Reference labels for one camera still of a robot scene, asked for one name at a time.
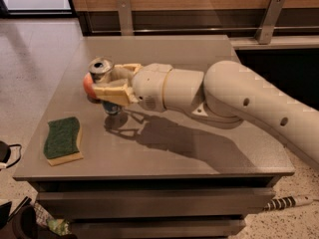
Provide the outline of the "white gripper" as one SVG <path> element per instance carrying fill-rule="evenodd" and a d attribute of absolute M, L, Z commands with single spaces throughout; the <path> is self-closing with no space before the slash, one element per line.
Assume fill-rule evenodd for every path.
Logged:
<path fill-rule="evenodd" d="M 93 84 L 93 91 L 98 99 L 122 107 L 139 101 L 139 105 L 146 111 L 163 112 L 163 85 L 171 70 L 171 65 L 157 63 L 144 67 L 141 64 L 117 64 L 114 73 L 117 76 L 134 76 L 133 87 L 127 84 L 118 87 Z"/>

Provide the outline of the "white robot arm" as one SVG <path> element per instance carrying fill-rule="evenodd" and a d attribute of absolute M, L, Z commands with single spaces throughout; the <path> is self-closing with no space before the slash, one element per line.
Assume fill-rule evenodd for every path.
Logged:
<path fill-rule="evenodd" d="M 176 111 L 211 125 L 242 120 L 260 127 L 305 163 L 319 168 L 319 111 L 281 92 L 233 61 L 207 71 L 166 64 L 120 64 L 98 58 L 89 65 L 95 98 L 109 114 L 137 104 L 146 111 Z"/>

